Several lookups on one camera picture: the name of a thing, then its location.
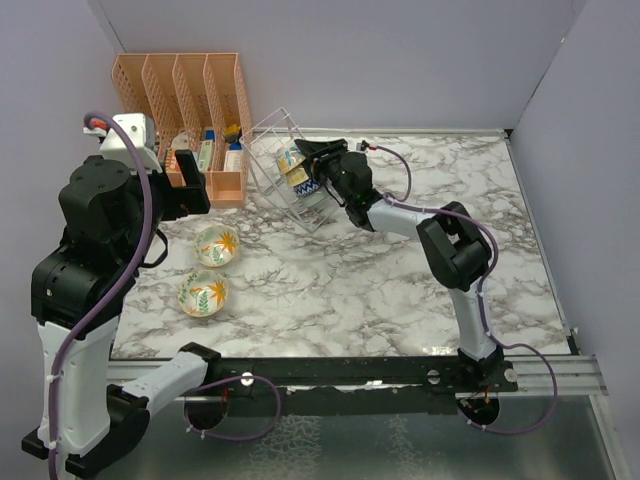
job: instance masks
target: white backdrop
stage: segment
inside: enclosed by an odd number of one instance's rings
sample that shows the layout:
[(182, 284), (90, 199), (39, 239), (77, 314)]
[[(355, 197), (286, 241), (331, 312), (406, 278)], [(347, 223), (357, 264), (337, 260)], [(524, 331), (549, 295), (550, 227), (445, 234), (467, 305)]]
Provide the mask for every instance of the white backdrop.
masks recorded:
[(240, 52), (255, 122), (513, 128), (584, 1), (99, 4), (129, 52)]
[(5, 2), (0, 15), (0, 478), (46, 478), (20, 451), (42, 416), (43, 359), (30, 312), (31, 272), (65, 225), (58, 192), (97, 142), (89, 110), (115, 113), (115, 58), (84, 0)]
[(640, 478), (640, 3), (589, 0), (513, 134), (567, 320)]

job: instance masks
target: orange flower pattern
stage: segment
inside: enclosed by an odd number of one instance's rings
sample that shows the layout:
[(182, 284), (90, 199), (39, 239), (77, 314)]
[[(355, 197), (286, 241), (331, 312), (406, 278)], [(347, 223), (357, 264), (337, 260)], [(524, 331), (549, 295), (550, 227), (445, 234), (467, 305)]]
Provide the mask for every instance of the orange flower pattern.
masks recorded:
[(217, 306), (220, 305), (220, 303), (224, 302), (225, 298), (227, 297), (227, 291), (224, 288), (224, 282), (218, 280), (215, 284), (213, 285), (207, 285), (211, 291), (213, 292), (211, 294), (211, 298), (215, 298), (217, 301)]
[(216, 242), (216, 245), (221, 245), (222, 251), (227, 250), (231, 255), (233, 255), (233, 250), (237, 246), (233, 233), (229, 231), (222, 234), (222, 237)]

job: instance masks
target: small bottle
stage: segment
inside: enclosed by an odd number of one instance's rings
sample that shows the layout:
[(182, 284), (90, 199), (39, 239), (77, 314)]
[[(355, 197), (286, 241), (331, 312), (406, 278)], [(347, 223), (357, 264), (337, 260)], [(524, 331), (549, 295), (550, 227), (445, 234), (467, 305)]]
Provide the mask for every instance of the small bottle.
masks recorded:
[(240, 145), (240, 143), (234, 142), (229, 145), (229, 150), (224, 158), (224, 171), (241, 172), (243, 154), (242, 145)]

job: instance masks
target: screw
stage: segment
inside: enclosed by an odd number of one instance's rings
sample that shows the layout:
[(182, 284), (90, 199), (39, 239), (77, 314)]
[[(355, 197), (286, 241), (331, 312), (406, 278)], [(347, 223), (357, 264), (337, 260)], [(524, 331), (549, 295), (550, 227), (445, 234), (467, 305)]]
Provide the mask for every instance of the screw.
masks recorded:
[[(253, 373), (251, 372), (244, 372), (242, 374), (243, 377), (253, 377)], [(242, 380), (240, 380), (240, 383), (242, 385), (244, 385), (245, 387), (250, 387), (251, 385), (253, 385), (253, 378), (243, 378)]]
[(518, 372), (513, 368), (507, 368), (504, 371), (504, 378), (507, 382), (515, 383), (518, 381)]
[(429, 370), (427, 372), (427, 380), (429, 380), (431, 385), (437, 385), (440, 383), (440, 372), (437, 370)]

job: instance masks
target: cable tie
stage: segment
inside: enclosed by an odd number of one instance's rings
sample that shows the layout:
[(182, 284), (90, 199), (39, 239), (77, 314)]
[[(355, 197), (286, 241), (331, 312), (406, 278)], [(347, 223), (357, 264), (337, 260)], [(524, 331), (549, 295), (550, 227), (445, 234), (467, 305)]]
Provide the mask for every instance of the cable tie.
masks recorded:
[(62, 373), (57, 375), (47, 375), (46, 377), (47, 383), (53, 383), (55, 380), (62, 378)]

